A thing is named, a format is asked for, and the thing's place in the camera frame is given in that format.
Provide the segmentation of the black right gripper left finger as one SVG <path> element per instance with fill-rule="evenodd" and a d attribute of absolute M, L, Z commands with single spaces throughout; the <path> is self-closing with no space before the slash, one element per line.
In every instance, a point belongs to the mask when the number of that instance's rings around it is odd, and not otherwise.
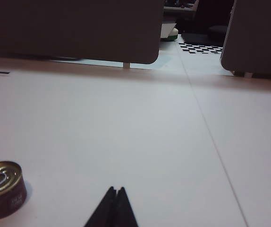
<path fill-rule="evenodd" d="M 85 227 L 111 227 L 114 200 L 115 189 L 111 186 L 86 222 Z"/>

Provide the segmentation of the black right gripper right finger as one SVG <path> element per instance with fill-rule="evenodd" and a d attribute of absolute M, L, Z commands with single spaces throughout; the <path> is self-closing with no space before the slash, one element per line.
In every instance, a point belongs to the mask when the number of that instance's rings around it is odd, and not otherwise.
<path fill-rule="evenodd" d="M 124 187 L 118 191 L 114 201 L 113 211 L 114 227 L 137 227 L 138 223 L 129 202 L 127 192 Z"/>

